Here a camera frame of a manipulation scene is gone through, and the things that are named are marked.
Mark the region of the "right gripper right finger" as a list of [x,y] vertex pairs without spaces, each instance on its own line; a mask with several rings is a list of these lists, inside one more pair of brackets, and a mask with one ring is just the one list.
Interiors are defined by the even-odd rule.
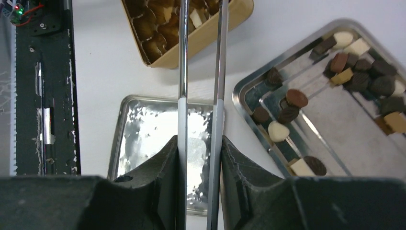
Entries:
[[403,230],[406,184],[393,178],[280,178],[223,137],[227,230]]

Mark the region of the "gold chocolate box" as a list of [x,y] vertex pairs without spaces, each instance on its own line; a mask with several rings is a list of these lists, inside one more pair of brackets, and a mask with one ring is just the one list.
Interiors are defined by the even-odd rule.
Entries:
[[[143,63],[174,69],[179,64],[179,0],[124,0],[123,9]],[[218,0],[191,0],[188,18],[188,57],[217,39]]]

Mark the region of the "metal serving tongs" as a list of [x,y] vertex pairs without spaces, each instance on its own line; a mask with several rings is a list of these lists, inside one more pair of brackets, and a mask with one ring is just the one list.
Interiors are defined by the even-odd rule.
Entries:
[[218,3],[218,34],[214,84],[214,103],[188,102],[188,37],[192,17],[189,1],[180,2],[179,15],[179,98],[178,153],[179,201],[177,229],[186,229],[187,215],[205,216],[206,228],[219,223],[221,146],[225,119],[226,44],[229,2]]

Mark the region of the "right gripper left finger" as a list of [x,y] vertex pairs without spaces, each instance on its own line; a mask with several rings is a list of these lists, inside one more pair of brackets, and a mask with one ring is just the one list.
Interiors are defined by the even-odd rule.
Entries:
[[178,148],[173,136],[114,181],[98,176],[0,180],[3,230],[176,230]]

